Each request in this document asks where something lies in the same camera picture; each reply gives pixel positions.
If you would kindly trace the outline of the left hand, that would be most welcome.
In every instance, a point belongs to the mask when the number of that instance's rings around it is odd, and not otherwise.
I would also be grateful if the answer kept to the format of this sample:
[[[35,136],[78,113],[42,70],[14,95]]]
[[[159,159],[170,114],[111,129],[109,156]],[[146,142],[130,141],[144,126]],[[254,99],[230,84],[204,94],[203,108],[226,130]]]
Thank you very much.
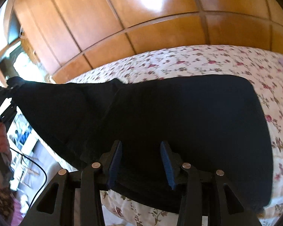
[[[0,122],[0,153],[4,153],[9,161],[12,159],[9,141],[7,139],[6,127]]]

